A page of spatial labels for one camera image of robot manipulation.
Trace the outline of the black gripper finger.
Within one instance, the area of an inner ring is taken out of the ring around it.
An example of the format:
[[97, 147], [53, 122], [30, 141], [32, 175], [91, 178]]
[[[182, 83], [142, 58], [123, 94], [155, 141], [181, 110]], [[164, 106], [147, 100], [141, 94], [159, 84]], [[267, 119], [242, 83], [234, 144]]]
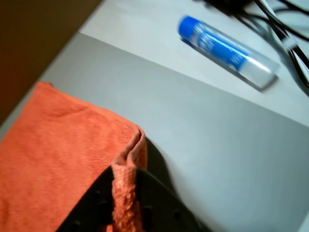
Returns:
[[145, 232], [210, 232], [161, 181], [143, 169], [136, 171], [136, 197]]
[[112, 222], [112, 168], [108, 167], [93, 182], [68, 216], [58, 232], [98, 232]]

